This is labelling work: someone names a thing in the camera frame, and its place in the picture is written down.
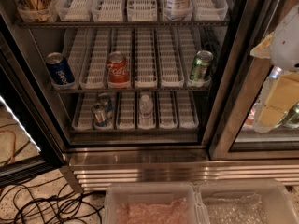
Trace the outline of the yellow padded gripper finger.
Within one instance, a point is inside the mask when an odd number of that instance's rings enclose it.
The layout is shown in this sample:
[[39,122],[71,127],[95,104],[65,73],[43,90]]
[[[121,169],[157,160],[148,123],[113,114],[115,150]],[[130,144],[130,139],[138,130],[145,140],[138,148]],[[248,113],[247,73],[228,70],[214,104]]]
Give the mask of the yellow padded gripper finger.
[[273,82],[258,121],[266,127],[274,127],[298,101],[299,74],[281,75]]

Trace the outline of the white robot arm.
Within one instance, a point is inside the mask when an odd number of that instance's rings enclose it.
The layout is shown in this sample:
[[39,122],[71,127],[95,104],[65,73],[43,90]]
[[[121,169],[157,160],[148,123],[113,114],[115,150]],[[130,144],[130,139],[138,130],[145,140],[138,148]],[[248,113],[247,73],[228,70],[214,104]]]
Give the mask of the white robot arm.
[[275,29],[270,45],[270,61],[287,71],[275,79],[266,95],[258,121],[276,126],[299,101],[299,5],[294,6]]

